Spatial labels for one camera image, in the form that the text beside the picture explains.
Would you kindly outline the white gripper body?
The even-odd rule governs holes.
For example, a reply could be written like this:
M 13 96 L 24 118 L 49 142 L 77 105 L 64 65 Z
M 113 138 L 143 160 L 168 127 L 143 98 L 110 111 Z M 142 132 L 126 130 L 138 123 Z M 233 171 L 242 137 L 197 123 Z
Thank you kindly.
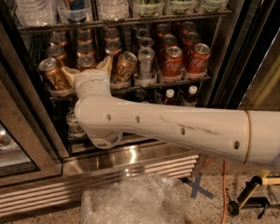
M 78 99 L 89 95 L 111 95 L 109 76 L 104 70 L 88 69 L 77 74 L 74 88 Z

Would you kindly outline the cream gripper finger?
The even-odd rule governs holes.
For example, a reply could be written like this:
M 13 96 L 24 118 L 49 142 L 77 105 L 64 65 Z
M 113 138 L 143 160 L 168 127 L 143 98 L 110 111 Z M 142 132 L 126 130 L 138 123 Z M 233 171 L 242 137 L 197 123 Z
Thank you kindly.
M 96 68 L 105 71 L 108 77 L 111 77 L 112 66 L 113 66 L 113 57 L 106 56 L 100 63 L 97 64 Z
M 74 80 L 76 76 L 80 73 L 78 69 L 75 68 L 69 68 L 67 66 L 62 67 L 63 75 L 66 78 L 66 80 L 69 82 L 71 86 L 74 86 Z

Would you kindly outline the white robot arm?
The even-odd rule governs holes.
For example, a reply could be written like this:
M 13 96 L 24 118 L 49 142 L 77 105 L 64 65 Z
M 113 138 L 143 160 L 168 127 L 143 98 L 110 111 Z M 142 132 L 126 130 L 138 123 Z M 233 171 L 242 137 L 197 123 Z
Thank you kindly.
M 73 85 L 77 123 L 93 144 L 109 149 L 121 133 L 136 133 L 204 154 L 260 165 L 280 173 L 280 112 L 130 102 L 110 93 L 109 66 L 78 71 L 64 66 Z

